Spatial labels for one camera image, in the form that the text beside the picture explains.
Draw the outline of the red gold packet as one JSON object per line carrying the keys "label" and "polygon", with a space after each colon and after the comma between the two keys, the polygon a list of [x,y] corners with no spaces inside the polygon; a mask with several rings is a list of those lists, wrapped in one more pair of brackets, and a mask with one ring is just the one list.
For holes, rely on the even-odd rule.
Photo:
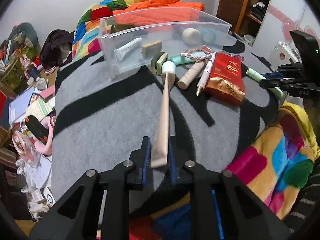
{"label": "red gold packet", "polygon": [[205,91],[238,106],[245,98],[241,61],[222,52],[216,54]]}

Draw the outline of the teal round container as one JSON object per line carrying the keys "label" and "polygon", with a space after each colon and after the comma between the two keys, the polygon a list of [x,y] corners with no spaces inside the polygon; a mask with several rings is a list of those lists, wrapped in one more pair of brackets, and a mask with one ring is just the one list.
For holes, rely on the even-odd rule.
{"label": "teal round container", "polygon": [[212,30],[202,29],[200,31],[200,33],[201,33],[203,43],[215,44],[216,39],[217,39],[217,35]]}

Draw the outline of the colourful patchwork quilt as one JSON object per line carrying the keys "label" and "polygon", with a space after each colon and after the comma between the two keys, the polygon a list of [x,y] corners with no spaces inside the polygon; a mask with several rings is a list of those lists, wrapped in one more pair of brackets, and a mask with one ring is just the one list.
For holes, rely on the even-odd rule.
{"label": "colourful patchwork quilt", "polygon": [[184,2],[180,0],[103,0],[88,9],[78,21],[72,44],[73,61],[100,50],[98,33],[102,18],[111,18],[107,21],[107,33],[110,34],[112,33],[111,25],[118,20],[125,20],[121,14],[159,7],[193,8],[204,11],[204,4],[201,2]]}

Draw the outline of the blue notebook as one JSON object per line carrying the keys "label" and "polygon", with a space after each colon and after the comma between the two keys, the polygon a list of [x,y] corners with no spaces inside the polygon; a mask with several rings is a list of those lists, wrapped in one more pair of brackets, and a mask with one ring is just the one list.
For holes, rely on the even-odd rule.
{"label": "blue notebook", "polygon": [[29,106],[29,102],[33,92],[34,88],[33,86],[30,86],[9,104],[10,126],[20,122],[24,117],[26,117],[26,109]]}

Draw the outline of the clear plastic storage box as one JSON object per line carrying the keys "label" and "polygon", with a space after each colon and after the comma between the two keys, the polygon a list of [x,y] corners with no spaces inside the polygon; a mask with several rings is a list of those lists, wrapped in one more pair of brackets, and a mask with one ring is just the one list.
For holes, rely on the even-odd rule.
{"label": "clear plastic storage box", "polygon": [[[197,49],[202,46],[207,46],[212,51],[221,51],[223,47],[233,46],[236,42],[236,39],[228,33],[231,24],[203,11],[195,21],[167,22],[136,26],[135,28],[119,31],[113,34],[107,33],[107,21],[110,19],[110,17],[105,17],[100,20],[98,41],[107,63],[108,74],[115,80],[126,78],[141,66],[149,65],[151,63],[151,60],[155,55],[147,58],[144,58],[142,55],[142,45],[146,43],[161,40],[161,51],[167,53],[168,57],[173,57],[180,55],[185,50]],[[199,31],[202,29],[212,30],[217,35],[216,42],[215,44],[205,44],[201,41],[200,45],[190,46],[183,42],[175,41],[172,38],[171,27],[174,23],[189,24],[192,28]],[[132,37],[131,35],[129,36],[129,33],[138,30],[145,30],[148,32],[148,35],[140,36],[143,38],[141,46],[138,46],[136,49],[129,52],[122,61],[119,61],[114,54],[114,50],[137,38]]]}

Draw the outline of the pink box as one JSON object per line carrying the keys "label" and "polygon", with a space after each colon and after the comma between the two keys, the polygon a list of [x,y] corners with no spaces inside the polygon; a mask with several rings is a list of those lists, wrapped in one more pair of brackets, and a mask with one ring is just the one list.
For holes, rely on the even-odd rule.
{"label": "pink box", "polygon": [[55,96],[55,85],[52,85],[45,90],[43,90],[39,94],[39,99],[44,100],[44,101],[49,101],[51,98]]}

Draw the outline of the green storage basket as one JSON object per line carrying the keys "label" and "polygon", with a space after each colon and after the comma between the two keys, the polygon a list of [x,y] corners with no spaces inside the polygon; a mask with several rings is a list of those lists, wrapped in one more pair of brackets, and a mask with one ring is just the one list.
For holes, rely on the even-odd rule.
{"label": "green storage basket", "polygon": [[17,87],[19,87],[21,82],[25,79],[24,69],[20,62],[20,58],[22,58],[24,54],[32,60],[38,55],[38,52],[36,48],[29,48],[25,46],[17,55],[16,59],[10,62],[8,66],[5,67],[4,72],[1,74],[1,82],[12,90],[15,90]]}

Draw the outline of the rabbit figurine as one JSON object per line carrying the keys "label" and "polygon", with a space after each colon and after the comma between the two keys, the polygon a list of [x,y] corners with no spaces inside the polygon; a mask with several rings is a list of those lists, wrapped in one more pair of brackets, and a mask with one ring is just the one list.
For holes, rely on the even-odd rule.
{"label": "rabbit figurine", "polygon": [[20,62],[24,71],[24,75],[27,79],[27,84],[31,86],[38,78],[41,78],[40,73],[37,70],[37,65],[27,57],[26,54],[23,54],[20,57]]}

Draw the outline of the tan sponge block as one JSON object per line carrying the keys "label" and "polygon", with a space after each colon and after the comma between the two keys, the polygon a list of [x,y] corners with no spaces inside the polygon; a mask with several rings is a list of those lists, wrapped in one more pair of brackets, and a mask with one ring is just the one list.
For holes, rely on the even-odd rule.
{"label": "tan sponge block", "polygon": [[161,40],[156,40],[142,45],[142,55],[144,58],[156,55],[162,49]]}

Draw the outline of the white cosmetic pen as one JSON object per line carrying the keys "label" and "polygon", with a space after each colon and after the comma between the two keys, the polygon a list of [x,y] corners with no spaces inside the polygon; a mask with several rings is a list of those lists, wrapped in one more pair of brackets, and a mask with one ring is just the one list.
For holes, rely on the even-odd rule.
{"label": "white cosmetic pen", "polygon": [[209,59],[209,61],[207,62],[204,71],[202,73],[202,76],[197,84],[197,89],[196,89],[196,96],[199,96],[201,94],[201,92],[204,90],[208,80],[209,80],[209,76],[211,74],[212,68],[213,68],[213,63],[216,57],[216,52],[214,52],[211,56],[211,58]]}

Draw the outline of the orange puffer jacket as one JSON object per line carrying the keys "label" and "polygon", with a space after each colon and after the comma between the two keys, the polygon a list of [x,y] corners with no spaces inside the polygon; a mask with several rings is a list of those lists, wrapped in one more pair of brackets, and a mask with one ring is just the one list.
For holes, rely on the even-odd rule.
{"label": "orange puffer jacket", "polygon": [[195,21],[202,11],[204,11],[204,4],[201,2],[149,0],[135,3],[125,10],[116,10],[114,18],[117,23],[144,26]]}

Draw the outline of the brown wooden wardrobe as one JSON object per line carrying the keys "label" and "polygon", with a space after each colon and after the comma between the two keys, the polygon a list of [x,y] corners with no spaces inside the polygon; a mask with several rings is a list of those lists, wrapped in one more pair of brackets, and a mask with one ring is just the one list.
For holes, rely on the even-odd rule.
{"label": "brown wooden wardrobe", "polygon": [[256,37],[270,0],[220,0],[217,17],[230,23],[240,36]]}

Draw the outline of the beige cosmetic bottle red cap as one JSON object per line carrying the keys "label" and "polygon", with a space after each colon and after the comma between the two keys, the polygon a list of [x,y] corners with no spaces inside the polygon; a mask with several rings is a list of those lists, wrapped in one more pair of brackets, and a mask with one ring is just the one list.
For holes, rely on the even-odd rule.
{"label": "beige cosmetic bottle red cap", "polygon": [[179,79],[177,85],[180,89],[185,90],[189,87],[192,81],[199,75],[203,69],[205,60],[195,62],[191,68]]}

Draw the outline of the white small ointment tube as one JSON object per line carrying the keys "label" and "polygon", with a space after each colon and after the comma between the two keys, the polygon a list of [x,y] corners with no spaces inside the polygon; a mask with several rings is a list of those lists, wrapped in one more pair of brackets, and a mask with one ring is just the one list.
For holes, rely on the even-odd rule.
{"label": "white small ointment tube", "polygon": [[128,42],[127,44],[121,46],[118,49],[114,50],[114,54],[116,56],[116,58],[119,61],[122,61],[124,59],[124,57],[131,51],[133,51],[134,49],[136,49],[138,46],[141,46],[142,44],[142,37],[138,37],[135,38],[134,40]]}

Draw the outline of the olive green glass bottle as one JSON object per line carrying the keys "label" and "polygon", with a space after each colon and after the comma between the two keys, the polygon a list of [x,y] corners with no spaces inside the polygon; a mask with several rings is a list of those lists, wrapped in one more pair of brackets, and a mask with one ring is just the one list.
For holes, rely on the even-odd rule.
{"label": "olive green glass bottle", "polygon": [[[134,24],[113,24],[111,25],[111,34],[113,33],[117,33],[119,31],[123,31],[123,30],[127,30],[127,29],[132,29],[135,28],[136,26]],[[129,36],[132,37],[140,37],[140,36],[146,36],[148,35],[148,32],[145,30],[138,30],[138,31],[134,31],[129,33]]]}

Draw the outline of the beige long-handled brush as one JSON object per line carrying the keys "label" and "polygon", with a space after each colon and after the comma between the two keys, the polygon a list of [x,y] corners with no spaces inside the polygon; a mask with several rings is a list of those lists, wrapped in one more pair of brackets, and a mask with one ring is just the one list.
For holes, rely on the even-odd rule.
{"label": "beige long-handled brush", "polygon": [[160,107],[159,120],[151,150],[151,167],[158,168],[167,164],[169,144],[169,94],[175,82],[176,64],[166,61],[162,65],[161,78],[164,82],[162,103]]}

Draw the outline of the white sliding wardrobe door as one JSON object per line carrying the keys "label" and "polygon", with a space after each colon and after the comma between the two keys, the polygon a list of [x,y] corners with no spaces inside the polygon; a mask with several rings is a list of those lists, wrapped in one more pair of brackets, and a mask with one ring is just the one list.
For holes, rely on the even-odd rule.
{"label": "white sliding wardrobe door", "polygon": [[305,0],[270,0],[253,49],[267,59],[279,41],[293,44],[291,30],[319,39],[318,19]]}

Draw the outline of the green yellow sponge block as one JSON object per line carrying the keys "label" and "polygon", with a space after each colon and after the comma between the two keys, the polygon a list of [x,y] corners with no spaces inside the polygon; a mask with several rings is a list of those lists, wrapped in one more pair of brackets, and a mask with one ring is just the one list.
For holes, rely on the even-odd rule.
{"label": "green yellow sponge block", "polygon": [[168,59],[168,54],[160,51],[151,60],[151,72],[153,75],[161,75],[162,65]]}

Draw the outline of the pink stand with black pad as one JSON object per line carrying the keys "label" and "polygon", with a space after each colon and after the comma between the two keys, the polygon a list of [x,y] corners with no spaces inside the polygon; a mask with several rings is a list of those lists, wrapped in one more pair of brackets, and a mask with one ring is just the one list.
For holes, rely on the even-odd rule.
{"label": "pink stand with black pad", "polygon": [[52,154],[52,142],[56,116],[46,116],[39,121],[35,116],[25,118],[25,124],[33,135],[35,150],[42,155]]}

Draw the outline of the mint green cosmetic tube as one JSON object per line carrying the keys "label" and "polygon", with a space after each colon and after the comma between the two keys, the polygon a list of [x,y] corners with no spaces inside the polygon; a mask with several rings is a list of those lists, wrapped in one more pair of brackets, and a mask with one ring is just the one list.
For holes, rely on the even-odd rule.
{"label": "mint green cosmetic tube", "polygon": [[270,90],[280,101],[285,100],[286,94],[282,90],[280,90],[276,84],[273,84],[271,82],[271,79],[265,78],[252,68],[247,68],[246,75],[252,78],[253,80],[257,81],[260,87]]}

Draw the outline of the purple brush white head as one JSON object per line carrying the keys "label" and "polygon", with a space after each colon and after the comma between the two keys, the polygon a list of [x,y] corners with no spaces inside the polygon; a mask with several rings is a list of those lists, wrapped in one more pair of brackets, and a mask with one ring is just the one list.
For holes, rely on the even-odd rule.
{"label": "purple brush white head", "polygon": [[202,41],[199,30],[192,28],[189,24],[174,23],[172,27],[172,38],[190,46],[200,45]]}

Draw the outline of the dark purple clothes pile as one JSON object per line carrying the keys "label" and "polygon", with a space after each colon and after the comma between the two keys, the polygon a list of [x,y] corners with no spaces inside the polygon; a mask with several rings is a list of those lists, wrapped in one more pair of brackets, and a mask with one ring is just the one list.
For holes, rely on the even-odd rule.
{"label": "dark purple clothes pile", "polygon": [[40,63],[43,67],[48,69],[58,66],[61,56],[60,46],[66,43],[71,48],[73,39],[74,32],[70,33],[61,29],[53,30],[45,40],[40,52]]}

